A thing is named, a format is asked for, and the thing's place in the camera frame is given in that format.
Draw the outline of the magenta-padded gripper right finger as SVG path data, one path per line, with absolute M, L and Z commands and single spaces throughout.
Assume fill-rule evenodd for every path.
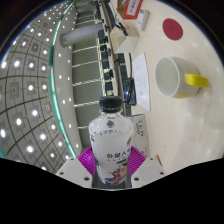
M 166 171 L 156 159 L 146 157 L 132 147 L 129 157 L 129 176 L 132 187 L 143 187 L 165 177 Z

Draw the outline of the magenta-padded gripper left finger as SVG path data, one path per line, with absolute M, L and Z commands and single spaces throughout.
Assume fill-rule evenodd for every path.
M 78 157 L 69 157 L 56 175 L 81 187 L 91 187 L 95 174 L 92 148 L 85 149 Z

